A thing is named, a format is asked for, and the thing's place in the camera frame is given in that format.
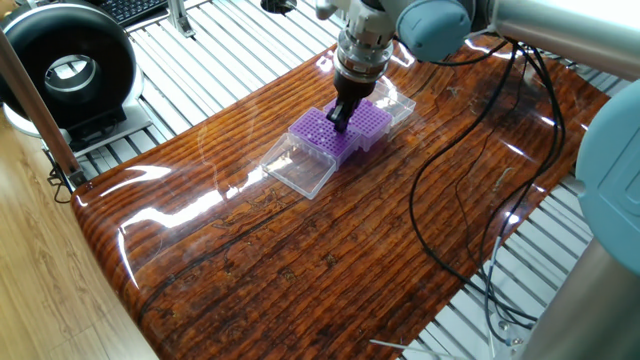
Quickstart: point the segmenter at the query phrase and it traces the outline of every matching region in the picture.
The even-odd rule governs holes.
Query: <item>glossy wood surface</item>
[[[104,274],[161,358],[390,358],[397,353],[369,339],[414,338],[460,288],[422,251],[409,190],[423,162],[480,113],[509,54],[438,68],[396,50],[381,81],[413,98],[415,113],[388,142],[352,155],[313,201],[265,175],[259,161],[299,116],[335,96],[331,50],[74,194]],[[454,60],[482,53],[466,48]],[[568,172],[607,100],[561,65],[549,66],[567,144],[520,218]],[[458,179],[497,126],[458,185],[476,251],[491,211],[535,172],[551,144],[548,97],[532,74],[516,111],[504,117],[518,72],[486,121],[418,187],[425,238],[466,275],[476,269],[465,250]]]

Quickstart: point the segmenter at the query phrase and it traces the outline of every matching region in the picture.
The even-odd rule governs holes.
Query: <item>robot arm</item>
[[[317,0],[316,14],[338,9],[348,22],[338,37],[329,112],[343,132],[360,100],[373,92],[393,53],[395,34],[420,61],[456,52],[473,30],[489,27],[628,80],[640,78],[640,22],[628,0]]]

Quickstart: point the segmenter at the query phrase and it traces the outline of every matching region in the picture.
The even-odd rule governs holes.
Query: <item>metal bracket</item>
[[[82,171],[82,169],[76,170],[74,173],[69,175],[69,182],[71,182],[73,187],[77,189],[80,185],[87,182],[87,177],[84,176],[84,171]]]
[[[169,22],[173,27],[184,35],[184,37],[192,37],[196,34],[191,28],[187,10],[184,7],[184,0],[169,0]]]

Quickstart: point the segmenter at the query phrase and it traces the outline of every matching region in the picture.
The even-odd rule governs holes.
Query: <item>white cable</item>
[[[438,353],[438,352],[431,351],[431,350],[418,349],[418,348],[414,348],[414,347],[398,345],[398,344],[394,344],[394,343],[388,343],[388,342],[375,340],[375,339],[370,339],[369,341],[372,344],[376,344],[376,345],[388,346],[388,347],[393,347],[393,348],[402,349],[402,350],[417,351],[417,352],[429,354],[429,355],[434,356],[434,357],[446,357],[446,358],[455,359],[455,360],[469,360],[467,358],[463,358],[463,357],[460,357],[460,356],[443,354],[443,353]]]

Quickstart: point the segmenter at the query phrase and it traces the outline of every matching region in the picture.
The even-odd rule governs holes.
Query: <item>silver metal cylinder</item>
[[[594,239],[519,359],[640,359],[640,277]]]
[[[493,0],[498,33],[620,76],[640,78],[634,0]]]

